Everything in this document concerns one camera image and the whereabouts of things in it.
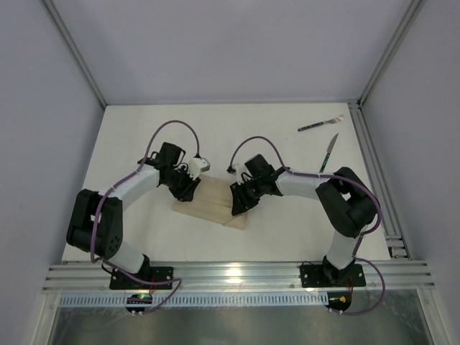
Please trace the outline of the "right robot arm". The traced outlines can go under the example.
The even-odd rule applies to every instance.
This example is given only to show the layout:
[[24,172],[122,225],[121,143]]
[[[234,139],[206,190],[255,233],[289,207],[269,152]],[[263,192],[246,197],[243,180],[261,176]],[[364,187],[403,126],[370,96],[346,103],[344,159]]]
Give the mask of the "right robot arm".
[[322,275],[330,285],[345,281],[356,262],[356,254],[371,223],[379,226],[382,210],[376,197],[354,171],[342,167],[332,174],[313,174],[274,169],[261,155],[243,165],[230,165],[236,176],[231,184],[231,214],[238,216],[258,205],[263,196],[297,196],[317,200],[334,229],[333,239],[322,261]]

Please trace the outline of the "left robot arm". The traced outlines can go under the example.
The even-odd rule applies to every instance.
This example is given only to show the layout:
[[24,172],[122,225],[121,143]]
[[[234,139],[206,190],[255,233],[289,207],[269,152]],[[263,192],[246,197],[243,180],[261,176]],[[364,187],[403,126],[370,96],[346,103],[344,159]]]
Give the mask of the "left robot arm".
[[185,150],[165,142],[160,151],[143,157],[134,172],[104,190],[81,190],[75,200],[66,242],[135,280],[149,281],[150,259],[124,241],[123,215],[144,194],[165,186],[179,202],[191,202],[210,163],[196,154],[189,162]]

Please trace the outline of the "beige cloth napkin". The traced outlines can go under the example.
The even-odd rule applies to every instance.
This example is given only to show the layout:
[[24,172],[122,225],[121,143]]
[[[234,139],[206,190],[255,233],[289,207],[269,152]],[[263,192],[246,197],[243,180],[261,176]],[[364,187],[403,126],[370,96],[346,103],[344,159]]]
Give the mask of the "beige cloth napkin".
[[175,212],[198,219],[211,221],[233,229],[245,230],[247,215],[231,214],[233,198],[229,181],[201,176],[193,200],[190,202],[175,201],[172,209]]

